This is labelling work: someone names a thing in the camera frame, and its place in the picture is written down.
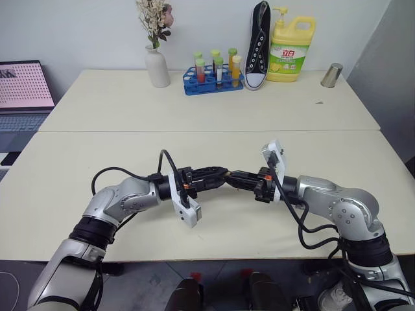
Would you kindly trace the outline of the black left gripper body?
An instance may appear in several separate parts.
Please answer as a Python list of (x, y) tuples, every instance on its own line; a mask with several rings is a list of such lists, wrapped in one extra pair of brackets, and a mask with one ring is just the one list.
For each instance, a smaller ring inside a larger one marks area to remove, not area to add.
[(191, 167), (183, 167), (178, 169), (179, 182), (187, 195), (192, 199), (197, 198), (196, 186), (193, 183), (193, 170)]

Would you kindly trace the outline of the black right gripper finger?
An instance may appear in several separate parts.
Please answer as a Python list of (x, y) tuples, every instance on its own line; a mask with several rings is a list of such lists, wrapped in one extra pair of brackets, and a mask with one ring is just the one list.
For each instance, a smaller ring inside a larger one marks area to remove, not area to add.
[(236, 189), (255, 191), (258, 179), (254, 178), (240, 178), (240, 177), (228, 177), (228, 184)]
[(257, 174), (254, 174), (251, 172), (245, 172), (241, 170), (235, 170), (231, 172), (230, 177), (232, 180), (238, 180), (238, 181), (258, 181), (259, 180)]

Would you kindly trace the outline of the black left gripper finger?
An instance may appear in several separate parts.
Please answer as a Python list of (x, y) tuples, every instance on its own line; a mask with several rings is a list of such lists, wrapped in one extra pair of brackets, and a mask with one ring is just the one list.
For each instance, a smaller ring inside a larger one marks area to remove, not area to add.
[(222, 176), (203, 177), (196, 180), (197, 190), (211, 190), (221, 187), (226, 180)]
[(224, 167), (204, 167), (191, 171), (193, 178), (222, 178), (228, 172)]

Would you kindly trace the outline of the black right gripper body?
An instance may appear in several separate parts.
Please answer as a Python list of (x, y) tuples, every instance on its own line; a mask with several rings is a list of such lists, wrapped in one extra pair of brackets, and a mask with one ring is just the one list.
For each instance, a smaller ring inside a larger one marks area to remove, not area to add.
[(254, 187), (255, 200), (264, 203), (274, 201), (276, 184), (267, 167), (261, 167), (257, 174), (257, 183)]

